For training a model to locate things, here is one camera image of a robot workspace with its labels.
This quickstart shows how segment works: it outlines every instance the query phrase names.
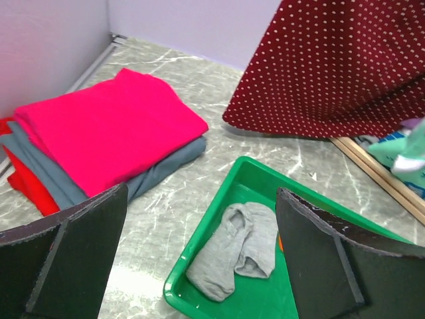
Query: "gray cloth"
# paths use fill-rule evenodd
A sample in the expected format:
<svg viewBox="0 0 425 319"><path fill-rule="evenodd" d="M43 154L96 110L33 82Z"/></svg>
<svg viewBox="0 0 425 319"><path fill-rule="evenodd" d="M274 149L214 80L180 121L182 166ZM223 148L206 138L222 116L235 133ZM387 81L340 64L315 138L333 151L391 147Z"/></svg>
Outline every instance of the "gray cloth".
<svg viewBox="0 0 425 319"><path fill-rule="evenodd" d="M66 209L87 200L86 194L70 179L68 174L30 143L28 135L18 123L8 122L7 124L13 133L0 136L0 143L4 144L37 176L59 208ZM142 195L182 165L199 157L205 151L206 146L205 138L200 137L172 153L144 173L129 180L126 183L128 201Z"/></svg>
<svg viewBox="0 0 425 319"><path fill-rule="evenodd" d="M221 302L234 292L234 266L252 230L243 204L229 206L217 230L187 269L187 278L208 298Z"/></svg>
<svg viewBox="0 0 425 319"><path fill-rule="evenodd" d="M370 145L378 143L379 141L379 139L376 136L370 136L370 135L360 135L353 139L354 139L354 142L356 142L365 151L367 151Z"/></svg>
<svg viewBox="0 0 425 319"><path fill-rule="evenodd" d="M278 223L274 212L259 203L246 203L253 229L245 239L234 268L236 274L268 278L275 267Z"/></svg>

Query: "clothes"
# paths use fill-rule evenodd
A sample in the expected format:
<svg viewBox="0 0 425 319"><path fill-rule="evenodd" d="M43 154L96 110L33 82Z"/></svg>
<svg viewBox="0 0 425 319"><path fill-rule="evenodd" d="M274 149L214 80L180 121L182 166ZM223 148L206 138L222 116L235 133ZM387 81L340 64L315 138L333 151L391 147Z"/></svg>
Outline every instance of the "clothes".
<svg viewBox="0 0 425 319"><path fill-rule="evenodd" d="M268 278L275 267L278 224L274 212L259 203L244 204L250 212L253 228L244 241L236 274L254 278Z"/></svg>
<svg viewBox="0 0 425 319"><path fill-rule="evenodd" d="M380 139L378 143L370 145L367 151L379 163L390 169L405 144L406 136L402 132L395 132Z"/></svg>
<svg viewBox="0 0 425 319"><path fill-rule="evenodd" d="M128 69L21 106L14 118L88 197L145 172L208 130L166 82Z"/></svg>
<svg viewBox="0 0 425 319"><path fill-rule="evenodd" d="M421 118L410 118L408 120L402 121L400 124L404 128L408 128L409 130L413 130L419 123L422 121Z"/></svg>
<svg viewBox="0 0 425 319"><path fill-rule="evenodd" d="M88 198L63 169L30 143L26 133L16 122L8 122L8 125L13 134L1 136L0 143L3 143L38 177L61 209L77 205ZM167 156L145 173L129 180L126 183L128 200L142 195L182 165L199 157L205 151L206 145L204 137L198 138Z"/></svg>
<svg viewBox="0 0 425 319"><path fill-rule="evenodd" d="M249 210L242 204L229 206L187 269L187 278L211 300L221 302L234 292L234 266L251 230Z"/></svg>
<svg viewBox="0 0 425 319"><path fill-rule="evenodd" d="M397 156L391 172L414 173L425 167L425 120L406 137L403 150Z"/></svg>
<svg viewBox="0 0 425 319"><path fill-rule="evenodd" d="M354 142L356 142L358 145L360 145L361 148L367 151L370 145L377 143L379 139L376 136L370 136L370 135L360 135L357 136L354 139Z"/></svg>
<svg viewBox="0 0 425 319"><path fill-rule="evenodd" d="M415 192L419 197L425 198L425 168L415 171L409 171L408 169L403 170L400 169L400 162L397 163L397 161L400 161L400 155L406 149L410 136L415 131L410 133L410 130L406 130L407 129L395 132L380 139L378 143L371 145L367 151L382 164L382 166L391 170L394 176L399 178L409 189Z"/></svg>
<svg viewBox="0 0 425 319"><path fill-rule="evenodd" d="M424 24L423 1L284 0L223 120L267 134L385 136L425 115Z"/></svg>
<svg viewBox="0 0 425 319"><path fill-rule="evenodd" d="M7 125L7 122L11 120L13 119L4 118L0 120L0 136L12 133L12 130ZM37 179L34 173L5 146L3 146L3 149L15 168L15 171L7 178L11 187L20 191L26 198L34 203L43 216L48 216L58 212L60 210L58 205L54 202L46 187Z"/></svg>

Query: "red polka dot fabric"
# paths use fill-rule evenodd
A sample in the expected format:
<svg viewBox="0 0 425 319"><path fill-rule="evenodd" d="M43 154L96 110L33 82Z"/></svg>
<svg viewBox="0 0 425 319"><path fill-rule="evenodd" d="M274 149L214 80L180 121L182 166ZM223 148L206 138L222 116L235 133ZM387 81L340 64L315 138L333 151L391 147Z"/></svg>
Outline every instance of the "red polka dot fabric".
<svg viewBox="0 0 425 319"><path fill-rule="evenodd" d="M383 137L425 116L425 1L284 0L223 114L255 132Z"/></svg>

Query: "stack of folded clothes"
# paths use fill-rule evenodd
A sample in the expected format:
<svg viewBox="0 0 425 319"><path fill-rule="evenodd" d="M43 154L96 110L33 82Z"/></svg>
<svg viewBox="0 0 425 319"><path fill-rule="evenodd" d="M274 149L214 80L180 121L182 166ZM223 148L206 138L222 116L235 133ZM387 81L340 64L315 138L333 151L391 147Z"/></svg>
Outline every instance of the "stack of folded clothes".
<svg viewBox="0 0 425 319"><path fill-rule="evenodd" d="M206 148L207 123L164 81L115 78L21 106L0 124L9 183L50 215L126 183L140 196Z"/></svg>

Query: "wooden stick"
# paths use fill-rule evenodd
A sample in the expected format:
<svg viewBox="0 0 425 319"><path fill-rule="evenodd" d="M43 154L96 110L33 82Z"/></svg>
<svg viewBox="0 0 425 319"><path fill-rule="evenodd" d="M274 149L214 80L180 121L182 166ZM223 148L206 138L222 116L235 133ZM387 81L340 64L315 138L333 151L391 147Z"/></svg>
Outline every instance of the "wooden stick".
<svg viewBox="0 0 425 319"><path fill-rule="evenodd" d="M351 138L333 138L331 141L407 211L415 216L417 220L425 225L425 202L417 194L395 178Z"/></svg>

